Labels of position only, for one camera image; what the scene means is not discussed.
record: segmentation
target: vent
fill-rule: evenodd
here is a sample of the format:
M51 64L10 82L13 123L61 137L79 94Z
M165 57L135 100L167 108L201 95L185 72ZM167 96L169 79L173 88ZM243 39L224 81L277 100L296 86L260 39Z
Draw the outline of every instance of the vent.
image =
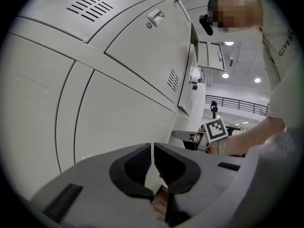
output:
M179 78L177 77L174 70L171 68L167 84L172 88L172 90L174 90L174 92L176 92L178 83Z
M191 111L191 109L192 109L192 103L193 103L193 101L191 100L190 105L189 105L189 110L190 110L190 111Z
M107 3L100 0L78 0L67 10L79 14L82 17L95 22L101 16L113 9Z

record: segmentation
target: recessed light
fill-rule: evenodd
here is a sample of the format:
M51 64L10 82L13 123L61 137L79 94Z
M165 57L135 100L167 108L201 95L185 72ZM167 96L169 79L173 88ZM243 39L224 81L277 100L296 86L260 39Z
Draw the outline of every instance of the recessed light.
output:
M233 44L234 44L234 42L229 42L229 41L225 41L225 44L227 45L227 46L232 46Z

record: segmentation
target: black metal railing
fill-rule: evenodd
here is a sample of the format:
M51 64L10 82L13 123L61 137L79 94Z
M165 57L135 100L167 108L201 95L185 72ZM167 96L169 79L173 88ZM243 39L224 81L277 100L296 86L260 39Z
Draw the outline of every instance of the black metal railing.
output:
M226 97L206 95L206 103L211 104L212 101L216 101L220 106L261 114L264 116L266 116L268 112L268 106L265 105L255 104L248 101L241 101L241 100L231 99Z

